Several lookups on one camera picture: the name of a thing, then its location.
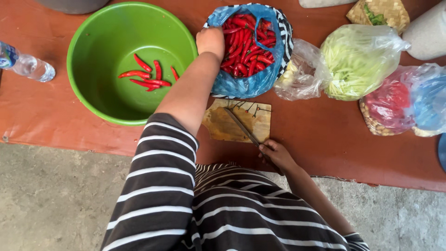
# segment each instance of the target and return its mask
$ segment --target concrete floor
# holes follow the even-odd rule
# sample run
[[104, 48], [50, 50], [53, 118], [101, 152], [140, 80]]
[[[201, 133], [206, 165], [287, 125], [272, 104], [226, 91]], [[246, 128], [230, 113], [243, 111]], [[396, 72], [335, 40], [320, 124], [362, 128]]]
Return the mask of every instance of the concrete floor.
[[[130, 160], [0, 144], [1, 249], [99, 250]], [[445, 193], [314, 180], [371, 250], [446, 251]]]

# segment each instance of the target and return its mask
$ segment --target wooden cutting board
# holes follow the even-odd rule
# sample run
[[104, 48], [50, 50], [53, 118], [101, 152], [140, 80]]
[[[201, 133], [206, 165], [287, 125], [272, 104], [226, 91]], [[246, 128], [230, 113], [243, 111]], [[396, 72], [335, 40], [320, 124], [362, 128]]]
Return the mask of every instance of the wooden cutting board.
[[262, 143], [269, 138], [271, 105], [215, 99], [202, 121], [209, 130], [211, 139], [251, 143], [223, 108], [229, 109], [258, 142]]

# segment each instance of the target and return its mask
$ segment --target woven bamboo basket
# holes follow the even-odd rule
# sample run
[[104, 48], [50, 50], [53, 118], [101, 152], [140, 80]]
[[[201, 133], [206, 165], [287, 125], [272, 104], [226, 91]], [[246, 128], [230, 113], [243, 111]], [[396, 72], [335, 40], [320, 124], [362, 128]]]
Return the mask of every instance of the woven bamboo basket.
[[364, 10], [365, 3], [373, 14], [383, 14], [388, 25], [395, 28], [398, 34], [403, 33], [409, 26], [409, 14], [401, 0], [359, 0], [347, 13], [347, 18], [353, 24], [372, 25]]

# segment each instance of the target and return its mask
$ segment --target table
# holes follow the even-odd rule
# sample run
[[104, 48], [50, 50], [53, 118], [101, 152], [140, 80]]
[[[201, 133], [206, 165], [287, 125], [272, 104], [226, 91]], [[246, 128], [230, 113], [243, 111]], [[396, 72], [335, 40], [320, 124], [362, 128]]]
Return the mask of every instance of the table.
[[[411, 20], [440, 0], [404, 0]], [[121, 2], [113, 0], [109, 4]], [[222, 5], [249, 1], [153, 0], [176, 15], [196, 34], [212, 11]], [[294, 28], [294, 38], [316, 46], [336, 28], [349, 21], [345, 14], [353, 4], [304, 9], [297, 0], [258, 1], [284, 10]], [[124, 127], [100, 119], [84, 107], [71, 90], [66, 72], [66, 53], [71, 37], [89, 15], [66, 15], [33, 0], [3, 0], [0, 38], [22, 52], [54, 66], [56, 77], [39, 83], [4, 71], [0, 87], [0, 136], [4, 142], [50, 146], [131, 156], [142, 127]], [[446, 64], [446, 57], [431, 60]], [[403, 53], [401, 65], [421, 65]], [[271, 138], [283, 143], [296, 162], [311, 175], [350, 181], [446, 192], [446, 173], [436, 149], [439, 137], [421, 138], [410, 132], [391, 137], [372, 135], [357, 102], [327, 98], [281, 100], [273, 91], [255, 102], [272, 105]], [[236, 161], [257, 166], [253, 144], [209, 139], [202, 126], [198, 133], [198, 163]]]

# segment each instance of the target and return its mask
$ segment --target gray pot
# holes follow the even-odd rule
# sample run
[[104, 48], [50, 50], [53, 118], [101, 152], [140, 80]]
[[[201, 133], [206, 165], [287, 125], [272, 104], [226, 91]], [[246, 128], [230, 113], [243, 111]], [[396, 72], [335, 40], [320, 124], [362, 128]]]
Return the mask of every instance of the gray pot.
[[103, 7], [109, 0], [36, 0], [43, 6], [67, 14], [85, 14]]

